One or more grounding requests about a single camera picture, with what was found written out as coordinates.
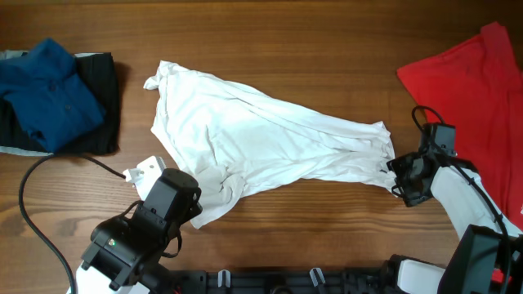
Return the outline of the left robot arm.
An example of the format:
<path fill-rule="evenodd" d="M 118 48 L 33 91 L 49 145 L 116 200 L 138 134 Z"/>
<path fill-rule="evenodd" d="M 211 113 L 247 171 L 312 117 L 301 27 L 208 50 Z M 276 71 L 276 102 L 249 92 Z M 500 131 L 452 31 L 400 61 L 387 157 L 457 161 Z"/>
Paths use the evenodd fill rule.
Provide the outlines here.
<path fill-rule="evenodd" d="M 181 226 L 198 216 L 201 189 L 197 180 L 177 169 L 165 169 L 144 201 L 101 222 L 92 232 L 91 244 L 77 269 L 75 293 L 129 293 L 141 285 L 148 293 L 180 293 L 180 282 L 159 264 L 168 244 L 181 248 Z"/>

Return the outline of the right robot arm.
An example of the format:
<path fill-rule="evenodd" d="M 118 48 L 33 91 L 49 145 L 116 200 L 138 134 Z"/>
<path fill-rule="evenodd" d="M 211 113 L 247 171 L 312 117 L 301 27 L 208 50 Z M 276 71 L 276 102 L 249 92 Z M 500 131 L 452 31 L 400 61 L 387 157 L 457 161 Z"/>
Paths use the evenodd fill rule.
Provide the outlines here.
<path fill-rule="evenodd" d="M 441 268 L 401 257 L 393 284 L 403 293 L 520 293 L 522 232 L 485 191 L 475 166 L 457 158 L 455 128 L 426 123 L 418 151 L 388 162 L 392 193 L 408 207 L 435 199 L 445 209 L 459 244 Z"/>

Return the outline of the white t-shirt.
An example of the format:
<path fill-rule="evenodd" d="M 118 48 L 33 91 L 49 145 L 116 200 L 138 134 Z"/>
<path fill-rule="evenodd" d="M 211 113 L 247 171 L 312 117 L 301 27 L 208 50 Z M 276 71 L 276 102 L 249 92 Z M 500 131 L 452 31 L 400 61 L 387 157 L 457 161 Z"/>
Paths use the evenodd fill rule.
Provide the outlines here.
<path fill-rule="evenodd" d="M 199 182 L 195 228 L 241 198 L 300 179 L 393 186 L 395 151 L 382 122 L 328 116 L 168 61 L 144 87 L 159 93 L 152 133 Z"/>

